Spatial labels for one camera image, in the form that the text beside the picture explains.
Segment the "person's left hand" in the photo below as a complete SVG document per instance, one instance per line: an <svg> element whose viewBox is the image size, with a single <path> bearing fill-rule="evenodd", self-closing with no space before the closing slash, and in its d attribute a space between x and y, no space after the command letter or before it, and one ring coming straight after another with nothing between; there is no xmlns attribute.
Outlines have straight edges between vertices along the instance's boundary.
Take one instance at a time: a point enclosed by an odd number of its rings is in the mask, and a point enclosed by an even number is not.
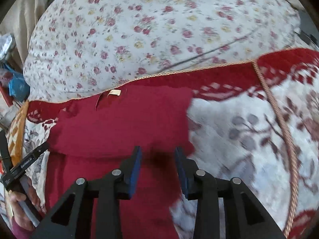
<svg viewBox="0 0 319 239"><path fill-rule="evenodd" d="M32 185L32 180L27 177L28 181L28 195L33 206L41 214L42 217L45 216L46 212L40 206L40 198L37 195L35 188ZM25 211L21 208L20 202L24 202L27 196L20 192L15 192L10 190L8 192L8 201L10 202L13 216L12 221L12 233L16 238L29 238L32 232L35 230L35 226L31 220L25 214Z"/></svg>

